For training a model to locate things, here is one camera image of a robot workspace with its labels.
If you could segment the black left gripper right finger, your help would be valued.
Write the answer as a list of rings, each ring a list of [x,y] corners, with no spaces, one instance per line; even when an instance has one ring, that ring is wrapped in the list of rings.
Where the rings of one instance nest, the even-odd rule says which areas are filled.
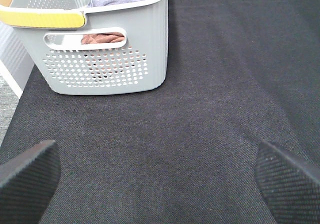
[[[318,167],[267,141],[255,163],[255,180],[277,223],[319,223]]]

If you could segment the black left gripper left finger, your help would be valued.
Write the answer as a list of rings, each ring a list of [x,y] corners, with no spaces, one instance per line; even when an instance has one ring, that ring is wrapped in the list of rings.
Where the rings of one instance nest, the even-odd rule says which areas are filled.
[[[45,140],[1,165],[1,223],[40,222],[60,181],[58,150]]]

